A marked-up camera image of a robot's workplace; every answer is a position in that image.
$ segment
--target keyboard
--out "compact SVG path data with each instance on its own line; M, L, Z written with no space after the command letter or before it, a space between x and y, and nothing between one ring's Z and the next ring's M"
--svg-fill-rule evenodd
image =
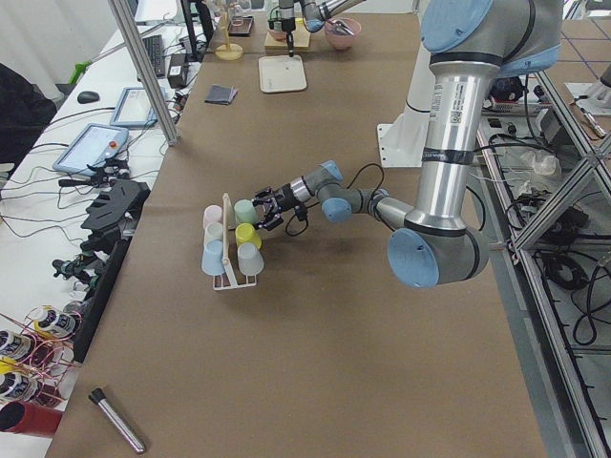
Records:
M165 58L163 57L163 40L161 35L151 35L142 38L144 49L149 54L153 71L157 78L165 76Z

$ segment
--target computer mouse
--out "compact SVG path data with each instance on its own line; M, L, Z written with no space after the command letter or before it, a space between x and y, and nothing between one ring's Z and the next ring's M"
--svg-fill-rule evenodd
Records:
M97 100L99 100L99 94L94 91L83 91L76 98L78 103L92 103L97 102Z

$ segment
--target blue joint cap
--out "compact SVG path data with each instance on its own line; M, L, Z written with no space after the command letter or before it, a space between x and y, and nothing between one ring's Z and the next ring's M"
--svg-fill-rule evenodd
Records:
M321 167L326 169L338 181L344 181L344 177L342 176L342 173L340 172L340 168L337 166L334 160L328 160L327 162L323 162L321 164Z
M344 222L352 216L352 207L344 198L328 198L322 207L323 213L331 222Z
M319 21L318 19L309 19L305 21L305 29L310 33L319 31L324 25L325 22Z
M439 266L431 247L420 235L402 227L389 240L389 264L402 283L412 288L431 288L439 282Z
M560 55L560 45L556 45L536 54L523 57L514 62L508 62L500 68L497 78L509 78L527 73L541 72L556 63Z
M422 18L421 39L431 53L460 46L480 26L493 0L434 0Z

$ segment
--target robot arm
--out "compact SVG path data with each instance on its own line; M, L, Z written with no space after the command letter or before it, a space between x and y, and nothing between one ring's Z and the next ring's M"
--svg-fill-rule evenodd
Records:
M342 11L352 8L365 0L329 0L318 5L315 0L279 0L278 9L282 30L286 32L288 55L294 54L293 32L296 29L295 4L299 2L304 15L305 28L310 32L319 31L325 21Z
M307 24L322 25L329 5L337 12L359 2L300 3ZM281 190L268 188L255 200L265 208L265 219L278 221L291 208L301 209L304 218L305 202L317 198L331 221L369 213L394 229L389 262L407 285L430 287L477 275L487 263L488 243L463 221L461 210L482 103L495 78L538 72L556 62L561 17L560 0L432 0L421 34L432 54L435 85L415 204L381 190L343 189L337 167L327 162Z

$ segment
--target black cap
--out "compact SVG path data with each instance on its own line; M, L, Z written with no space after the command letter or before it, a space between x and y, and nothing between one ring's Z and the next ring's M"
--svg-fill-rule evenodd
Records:
M96 388L89 395L89 399L92 401L92 403L97 405L100 401L106 399L106 395L104 394L104 391L102 391L102 388Z

